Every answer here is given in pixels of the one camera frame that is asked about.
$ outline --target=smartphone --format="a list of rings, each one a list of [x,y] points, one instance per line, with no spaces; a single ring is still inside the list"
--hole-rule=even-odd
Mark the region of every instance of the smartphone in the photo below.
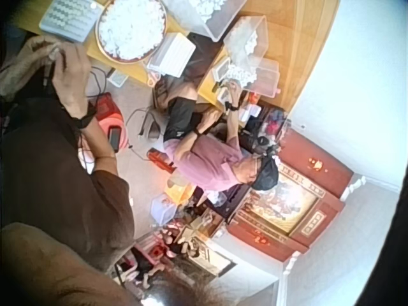
[[[111,126],[108,132],[108,139],[115,153],[119,152],[120,134],[122,129],[120,126]]]

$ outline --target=black shorts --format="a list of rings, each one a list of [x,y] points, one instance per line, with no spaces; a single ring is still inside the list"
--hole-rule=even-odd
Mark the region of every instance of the black shorts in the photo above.
[[[164,142],[185,137],[197,127],[203,117],[200,113],[194,113],[195,100],[177,97],[168,105],[170,119],[164,132]]]

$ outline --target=pink shirt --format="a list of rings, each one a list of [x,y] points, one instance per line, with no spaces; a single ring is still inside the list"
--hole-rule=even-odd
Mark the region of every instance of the pink shirt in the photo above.
[[[164,149],[172,161],[179,143],[178,139],[164,143]],[[224,191],[239,184],[231,165],[242,158],[238,137],[222,143],[213,136],[201,135],[191,151],[175,162],[175,166],[198,187],[209,191]]]

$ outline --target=clear plastic bin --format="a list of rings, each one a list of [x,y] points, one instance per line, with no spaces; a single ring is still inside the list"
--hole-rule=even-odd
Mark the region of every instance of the clear plastic bin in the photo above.
[[[245,46],[255,31],[258,35],[257,44],[254,52],[248,55]],[[266,16],[239,18],[225,37],[224,44],[233,64],[248,71],[251,67],[258,67],[269,47]]]
[[[174,218],[176,211],[177,205],[174,204],[165,193],[160,194],[152,200],[150,214],[160,226],[171,221]]]
[[[256,81],[245,86],[245,90],[271,98],[280,93],[278,83],[281,74],[277,61],[262,59],[256,68],[256,74]]]
[[[185,30],[207,36],[217,42],[247,0],[227,0],[220,11],[204,22],[189,0],[162,0],[168,12]]]

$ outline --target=shirt collar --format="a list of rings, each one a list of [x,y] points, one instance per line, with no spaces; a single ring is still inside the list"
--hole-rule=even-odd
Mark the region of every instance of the shirt collar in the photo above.
[[[235,176],[235,174],[233,173],[230,164],[228,164],[228,163],[223,163],[223,164],[221,165],[221,168],[224,170],[225,174],[227,174],[228,180],[229,180],[231,183],[234,183],[234,185],[241,184],[241,183],[238,181],[238,179],[237,179],[237,177]]]

